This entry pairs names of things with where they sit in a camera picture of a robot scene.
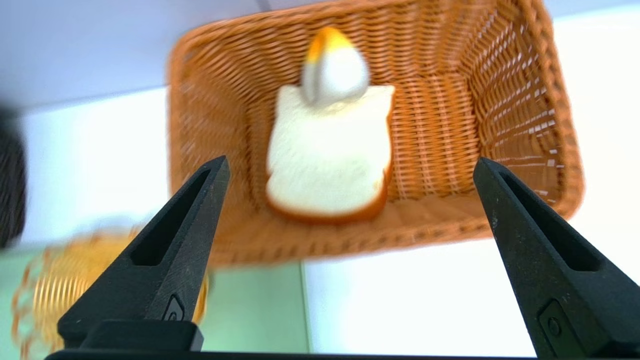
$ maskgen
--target gold wire basket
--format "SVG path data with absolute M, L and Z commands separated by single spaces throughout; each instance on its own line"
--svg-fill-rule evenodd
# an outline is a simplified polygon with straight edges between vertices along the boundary
M 65 247 L 46 249 L 27 265 L 12 300 L 12 338 L 22 360 L 40 360 L 63 348 L 58 320 L 137 233 L 97 233 L 78 238 Z M 204 317 L 208 292 L 209 278 L 205 276 L 193 316 L 195 323 Z

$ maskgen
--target toy bread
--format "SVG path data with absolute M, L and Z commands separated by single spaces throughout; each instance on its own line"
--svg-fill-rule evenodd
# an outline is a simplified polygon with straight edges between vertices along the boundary
M 374 218 L 387 199 L 393 86 L 369 86 L 364 57 L 335 28 L 313 39 L 301 86 L 279 89 L 266 196 L 278 213 L 339 224 Z

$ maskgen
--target white wall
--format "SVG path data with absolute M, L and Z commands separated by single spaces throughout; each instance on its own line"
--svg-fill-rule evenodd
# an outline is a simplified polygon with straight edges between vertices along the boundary
M 43 104 L 165 84 L 166 61 L 189 29 L 325 0 L 3 0 L 0 102 Z M 637 0 L 547 0 L 552 15 Z
M 587 186 L 571 223 L 640 282 L 640 6 L 625 10 L 555 34 Z M 316 352 L 535 356 L 493 240 L 310 261 L 306 280 Z

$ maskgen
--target bread crust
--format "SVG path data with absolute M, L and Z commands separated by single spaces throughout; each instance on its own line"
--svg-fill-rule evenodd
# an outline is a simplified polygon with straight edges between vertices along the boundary
M 391 98 L 391 107 L 389 110 L 389 114 L 387 114 L 387 134 L 389 135 L 389 142 L 391 144 L 393 144 L 391 135 L 391 119 L 395 105 L 396 97 L 394 93 L 394 96 Z M 393 146 L 391 146 L 390 155 L 391 156 L 389 157 L 389 164 L 387 164 L 383 171 L 383 185 L 381 187 L 380 194 L 371 203 L 358 210 L 338 216 L 326 216 L 322 214 L 314 214 L 313 212 L 289 211 L 274 203 L 270 199 L 269 193 L 266 193 L 267 205 L 274 213 L 282 217 L 312 225 L 342 225 L 350 222 L 363 222 L 372 220 L 384 210 L 385 205 L 387 204 L 388 187 L 391 183 L 391 170 L 394 156 Z M 267 181 L 269 181 L 270 177 L 271 174 L 269 173 L 269 171 L 267 171 Z

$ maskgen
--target dark object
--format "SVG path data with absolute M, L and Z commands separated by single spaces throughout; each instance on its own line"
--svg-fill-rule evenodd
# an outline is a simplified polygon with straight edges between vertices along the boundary
M 228 177 L 218 158 L 178 191 L 61 319 L 67 348 L 48 360 L 482 359 L 198 352 L 202 335 L 189 320 Z M 538 356 L 640 358 L 637 285 L 503 166 L 481 159 L 474 180 Z M 167 281 L 176 270 L 183 281 Z
M 204 164 L 189 178 L 62 316 L 58 332 L 65 348 L 97 341 L 87 338 L 89 331 L 100 332 L 101 348 L 118 348 L 123 341 L 132 340 L 123 339 L 121 334 L 135 334 L 128 328 L 130 321 L 170 320 L 184 334 L 184 324 L 174 321 L 190 322 L 193 317 L 228 179 L 226 158 Z M 157 343 L 144 332 L 138 334 L 140 340 L 144 338 L 141 348 L 153 348 Z M 173 341 L 183 344 L 182 339 Z
M 0 108 L 0 249 L 22 233 L 26 203 L 24 150 L 7 127 L 17 114 Z
M 474 181 L 538 357 L 640 357 L 640 288 L 498 163 Z

